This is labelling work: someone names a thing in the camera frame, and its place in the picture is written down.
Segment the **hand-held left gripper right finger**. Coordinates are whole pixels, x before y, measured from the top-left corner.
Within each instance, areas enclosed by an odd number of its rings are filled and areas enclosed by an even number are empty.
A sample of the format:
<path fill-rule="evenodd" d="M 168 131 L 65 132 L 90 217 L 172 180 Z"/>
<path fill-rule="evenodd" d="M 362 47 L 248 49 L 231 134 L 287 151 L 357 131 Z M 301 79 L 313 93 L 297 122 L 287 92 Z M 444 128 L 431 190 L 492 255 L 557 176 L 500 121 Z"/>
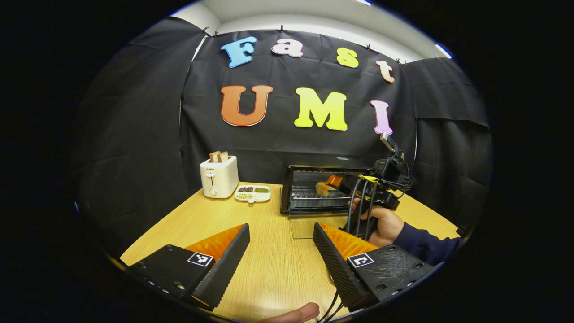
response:
<path fill-rule="evenodd" d="M 324 223 L 314 223 L 313 241 L 349 311 L 388 303 L 436 270 L 397 245 L 375 248 Z"/>

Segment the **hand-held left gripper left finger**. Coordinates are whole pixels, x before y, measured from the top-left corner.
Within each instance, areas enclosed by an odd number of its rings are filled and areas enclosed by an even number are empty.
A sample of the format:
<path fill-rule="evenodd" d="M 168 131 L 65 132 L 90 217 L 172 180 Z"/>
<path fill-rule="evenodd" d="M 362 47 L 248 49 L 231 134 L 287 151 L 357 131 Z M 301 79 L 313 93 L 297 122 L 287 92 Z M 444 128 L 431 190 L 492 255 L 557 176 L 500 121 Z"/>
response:
<path fill-rule="evenodd" d="M 181 248 L 166 244 L 129 266 L 130 272 L 180 302 L 219 306 L 250 243 L 243 223 Z"/>

